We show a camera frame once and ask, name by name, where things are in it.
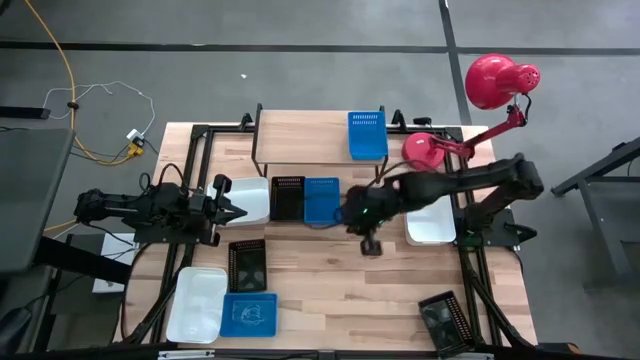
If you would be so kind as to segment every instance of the wooden tabletop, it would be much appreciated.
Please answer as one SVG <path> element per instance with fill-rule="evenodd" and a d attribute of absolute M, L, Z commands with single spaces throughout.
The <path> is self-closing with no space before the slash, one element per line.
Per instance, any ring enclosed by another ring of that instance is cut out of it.
<path fill-rule="evenodd" d="M 192 125 L 167 124 L 154 182 L 167 163 L 184 166 Z M 462 127 L 465 138 L 485 129 Z M 390 164 L 400 160 L 403 138 L 389 136 Z M 207 180 L 211 181 L 218 173 L 232 179 L 257 176 L 250 159 L 251 145 L 251 134 L 215 135 Z M 199 169 L 201 151 L 202 145 L 195 169 Z M 490 143 L 483 143 L 476 148 L 470 166 L 493 160 Z M 374 176 L 373 169 L 367 167 L 325 165 L 270 166 L 269 175 L 338 176 L 343 195 L 351 185 L 368 183 Z M 165 181 L 178 182 L 179 178 L 169 170 Z M 477 191 L 476 199 L 482 200 L 490 191 Z M 344 227 L 315 230 L 302 224 L 271 222 L 266 227 L 224 229 L 220 233 L 219 247 L 196 247 L 193 265 L 226 269 L 229 242 L 264 238 L 268 291 L 279 297 L 278 333 L 273 338 L 218 338 L 206 347 L 434 350 L 418 314 L 417 302 L 453 290 L 463 310 L 467 309 L 457 250 L 452 246 L 410 246 L 405 239 L 403 215 L 385 223 L 377 232 L 376 238 L 382 241 L 384 249 L 384 255 L 378 258 L 360 255 L 360 237 L 347 234 Z M 127 293 L 127 334 L 158 296 L 166 252 L 167 245 L 152 245 L 134 268 Z M 517 259 L 501 248 L 487 248 L 486 253 L 496 302 L 518 331 L 536 343 Z M 486 310 L 479 298 L 477 303 L 482 332 L 489 341 Z"/>
<path fill-rule="evenodd" d="M 377 165 L 349 153 L 348 111 L 263 110 L 256 162 L 259 164 Z"/>

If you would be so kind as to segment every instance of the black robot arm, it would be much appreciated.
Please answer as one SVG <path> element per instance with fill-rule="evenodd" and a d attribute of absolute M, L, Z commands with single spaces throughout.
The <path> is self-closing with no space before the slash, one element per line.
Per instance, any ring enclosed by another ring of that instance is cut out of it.
<path fill-rule="evenodd" d="M 453 173 L 407 172 L 389 176 L 381 187 L 354 186 L 341 207 L 347 232 L 371 239 L 375 230 L 399 213 L 422 209 L 441 196 L 497 186 L 482 202 L 465 209 L 466 228 L 481 229 L 519 199 L 535 199 L 544 187 L 535 165 L 520 153 L 512 159 Z"/>
<path fill-rule="evenodd" d="M 174 183 L 151 185 L 137 196 L 105 194 L 93 189 L 78 196 L 73 213 L 84 224 L 108 217 L 122 218 L 124 224 L 136 230 L 134 241 L 139 243 L 217 246 L 219 239 L 214 226 L 226 225 L 247 214 L 224 196 L 231 190 L 231 184 L 228 177 L 216 175 L 214 198 L 201 191 L 190 195 L 186 186 Z"/>

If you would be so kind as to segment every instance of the red lamp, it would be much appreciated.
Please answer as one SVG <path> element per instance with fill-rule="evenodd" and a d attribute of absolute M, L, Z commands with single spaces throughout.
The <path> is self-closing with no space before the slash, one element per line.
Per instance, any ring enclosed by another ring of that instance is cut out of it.
<path fill-rule="evenodd" d="M 507 107 L 507 120 L 459 144 L 427 133 L 407 137 L 402 146 L 402 157 L 416 170 L 435 168 L 443 160 L 445 151 L 462 157 L 475 155 L 475 146 L 503 132 L 527 124 L 531 98 L 528 93 L 540 82 L 540 71 L 535 65 L 517 65 L 510 58 L 489 54 L 471 64 L 465 79 L 465 90 L 471 103 L 483 110 L 497 109 L 523 94 L 529 99 L 524 113 L 516 101 Z"/>

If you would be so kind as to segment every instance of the gray floor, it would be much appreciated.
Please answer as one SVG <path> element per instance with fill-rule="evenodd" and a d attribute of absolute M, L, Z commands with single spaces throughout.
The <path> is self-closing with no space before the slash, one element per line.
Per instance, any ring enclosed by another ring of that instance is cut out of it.
<path fill-rule="evenodd" d="M 277 45 L 444 46 L 437 0 L 34 0 L 61 41 Z M 450 0 L 458 46 L 634 48 L 640 40 L 640 3 L 633 0 Z M 0 17 L 0 39 L 47 41 L 21 1 Z M 401 108 L 408 117 L 460 124 L 447 54 L 145 53 L 67 52 L 80 84 L 124 81 L 154 99 L 157 119 L 148 138 L 160 145 L 169 121 L 237 121 L 256 102 L 267 108 Z M 464 76 L 475 56 L 460 56 Z M 498 157 L 523 152 L 535 161 L 547 188 L 638 134 L 634 107 L 640 88 L 635 56 L 518 56 L 540 67 L 530 124 L 494 141 Z M 40 106 L 51 87 L 68 79 L 54 51 L 0 51 L 0 104 Z M 150 118 L 147 102 L 114 87 L 80 101 L 78 134 L 91 149 L 117 152 L 132 128 Z M 68 97 L 51 98 L 54 115 Z M 469 105 L 475 125 L 493 125 L 504 112 Z M 0 125 L 64 127 L 67 120 L 1 120 Z M 49 223 L 71 218 L 87 186 L 137 192 L 147 154 L 116 168 L 71 158 Z M 632 173 L 640 169 L 632 168 Z M 518 222 L 536 228 L 523 246 L 525 281 L 539 341 L 571 341 L 584 352 L 640 357 L 638 293 L 585 294 L 582 283 L 610 265 L 595 238 L 578 193 L 546 192 L 513 206 Z M 105 222 L 126 230 L 117 221 Z M 93 232 L 79 229 L 79 232 Z M 115 319 L 104 311 L 98 321 Z M 81 320 L 66 320 L 70 328 Z"/>

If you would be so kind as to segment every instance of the blue tray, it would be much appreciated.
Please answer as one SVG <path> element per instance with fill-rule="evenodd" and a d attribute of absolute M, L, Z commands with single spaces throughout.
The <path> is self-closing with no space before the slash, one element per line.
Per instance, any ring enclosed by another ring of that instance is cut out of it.
<path fill-rule="evenodd" d="M 278 328 L 278 295 L 227 293 L 222 308 L 222 337 L 274 337 Z"/>
<path fill-rule="evenodd" d="M 384 112 L 348 114 L 349 152 L 353 160 L 380 160 L 389 154 Z"/>
<path fill-rule="evenodd" d="M 338 178 L 304 179 L 304 222 L 332 225 L 338 222 L 340 180 Z"/>

